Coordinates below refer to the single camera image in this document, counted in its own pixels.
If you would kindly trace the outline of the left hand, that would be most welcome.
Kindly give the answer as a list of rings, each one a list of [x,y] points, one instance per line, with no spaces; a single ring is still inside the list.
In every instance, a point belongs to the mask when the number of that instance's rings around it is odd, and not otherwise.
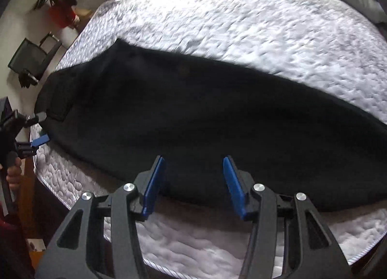
[[[11,191],[17,191],[20,187],[22,178],[22,161],[19,157],[15,158],[15,163],[7,168],[7,182]]]

